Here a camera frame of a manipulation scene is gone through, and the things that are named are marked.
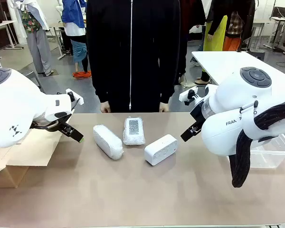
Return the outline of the person in blue jacket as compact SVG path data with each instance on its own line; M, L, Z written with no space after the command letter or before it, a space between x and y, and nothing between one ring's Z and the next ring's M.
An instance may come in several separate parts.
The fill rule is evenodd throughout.
M65 33L71 40L75 72L87 72L88 53L84 23L86 0L62 0L62 4L62 22Z

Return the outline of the person's left forearm black sleeve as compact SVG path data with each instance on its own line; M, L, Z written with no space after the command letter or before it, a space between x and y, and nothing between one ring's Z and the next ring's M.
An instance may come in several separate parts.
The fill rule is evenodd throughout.
M161 103L167 104L174 94L174 86L178 85L179 75L177 71L164 70L160 74L161 80Z

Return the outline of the brown cardboard box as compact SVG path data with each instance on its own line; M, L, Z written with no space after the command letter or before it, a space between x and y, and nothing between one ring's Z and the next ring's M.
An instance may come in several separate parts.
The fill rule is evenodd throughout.
M30 167L46 167L58 143L69 139L60 132L30 130L19 143L0 148L0 189L17 188Z

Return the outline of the person's right forearm black sleeve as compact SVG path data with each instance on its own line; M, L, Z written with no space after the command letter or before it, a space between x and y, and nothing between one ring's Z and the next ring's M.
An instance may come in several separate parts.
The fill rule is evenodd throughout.
M92 83L95 89L95 94L98 96L100 103L108 101L106 76L104 73L92 69Z

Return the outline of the person in yellow apron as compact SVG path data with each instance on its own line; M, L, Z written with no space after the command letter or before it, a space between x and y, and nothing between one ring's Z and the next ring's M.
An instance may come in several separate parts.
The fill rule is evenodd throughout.
M203 51L222 51L228 21L229 0L202 0L206 16Z

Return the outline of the clear plastic container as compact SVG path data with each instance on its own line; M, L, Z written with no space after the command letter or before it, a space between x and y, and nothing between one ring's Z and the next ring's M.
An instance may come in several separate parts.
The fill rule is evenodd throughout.
M285 159L285 135L251 143L250 168L275 169Z

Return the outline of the bubble-wrapped clock with QR label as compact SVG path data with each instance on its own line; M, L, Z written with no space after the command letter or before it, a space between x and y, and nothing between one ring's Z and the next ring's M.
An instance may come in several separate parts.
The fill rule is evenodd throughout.
M123 143L128 146L145 144L143 121L140 117L128 117L124 122Z

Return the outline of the orange shoes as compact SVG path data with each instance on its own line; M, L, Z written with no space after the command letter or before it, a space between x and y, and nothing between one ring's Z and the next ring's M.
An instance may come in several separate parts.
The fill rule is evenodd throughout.
M91 71L74 72L73 77L75 78L90 78L92 76Z

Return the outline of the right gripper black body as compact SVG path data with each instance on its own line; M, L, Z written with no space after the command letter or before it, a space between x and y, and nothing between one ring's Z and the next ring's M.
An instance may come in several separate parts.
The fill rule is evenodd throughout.
M199 95L195 95L192 101L194 102L194 108L190 115L194 118L195 123L190 128L191 130L201 130L204 122L209 116L209 100L204 99L204 97L202 98Z

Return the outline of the unwrapped white digital clock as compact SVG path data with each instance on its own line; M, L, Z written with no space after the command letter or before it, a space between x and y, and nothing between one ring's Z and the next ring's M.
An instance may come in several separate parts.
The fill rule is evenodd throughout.
M177 148L177 139L167 134L145 147L144 158L150 165L155 166L173 155Z

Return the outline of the plaid shirt orange trousers figure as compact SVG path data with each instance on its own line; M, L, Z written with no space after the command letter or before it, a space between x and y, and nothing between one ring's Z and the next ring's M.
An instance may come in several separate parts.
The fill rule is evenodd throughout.
M241 43L244 22L238 12L232 12L229 28L226 30L223 51L237 51Z

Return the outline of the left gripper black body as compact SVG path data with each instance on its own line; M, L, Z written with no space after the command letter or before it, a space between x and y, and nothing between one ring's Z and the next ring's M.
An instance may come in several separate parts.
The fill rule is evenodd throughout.
M71 114L61 117L46 126L37 125L33 122L30 126L31 129L47 130L49 132L60 131L61 133L72 133L73 128L67 123Z

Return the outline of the person in black jacket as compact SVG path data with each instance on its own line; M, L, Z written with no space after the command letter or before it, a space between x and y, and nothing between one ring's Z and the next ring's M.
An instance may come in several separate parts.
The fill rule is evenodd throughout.
M105 74L112 113L159 112L160 74L177 71L179 0L88 0L90 68Z

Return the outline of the small white background desk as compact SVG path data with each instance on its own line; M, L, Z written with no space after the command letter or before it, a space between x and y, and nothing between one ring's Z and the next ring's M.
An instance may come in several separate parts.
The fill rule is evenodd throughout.
M0 30L5 30L9 39L9 46L4 47L4 50L22 50L24 49L23 46L17 46L17 42L13 42L12 37L11 37L11 33L9 31L9 27L10 24L13 24L14 21L13 20L3 20L0 23Z

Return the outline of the plain bubble-wrapped clock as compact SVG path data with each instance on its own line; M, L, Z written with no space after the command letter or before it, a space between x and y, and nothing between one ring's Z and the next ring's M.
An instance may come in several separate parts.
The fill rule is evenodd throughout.
M93 134L96 144L111 159L118 160L123 155L122 140L104 125L95 125Z

